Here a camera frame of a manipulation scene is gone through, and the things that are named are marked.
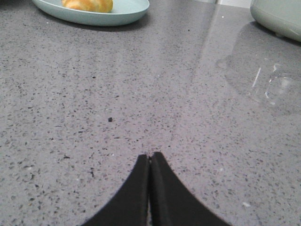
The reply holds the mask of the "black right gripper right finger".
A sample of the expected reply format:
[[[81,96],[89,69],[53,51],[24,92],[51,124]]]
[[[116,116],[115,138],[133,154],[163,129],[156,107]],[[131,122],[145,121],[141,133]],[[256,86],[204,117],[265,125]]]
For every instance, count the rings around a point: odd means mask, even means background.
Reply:
[[[190,193],[162,153],[152,155],[150,169],[150,209],[154,226],[228,225]]]

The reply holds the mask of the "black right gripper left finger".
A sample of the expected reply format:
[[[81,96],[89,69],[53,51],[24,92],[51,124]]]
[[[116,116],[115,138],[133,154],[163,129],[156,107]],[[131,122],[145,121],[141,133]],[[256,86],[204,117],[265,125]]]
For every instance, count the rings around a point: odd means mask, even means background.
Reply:
[[[147,155],[137,161],[117,193],[85,226],[145,226],[148,214],[150,163]]]

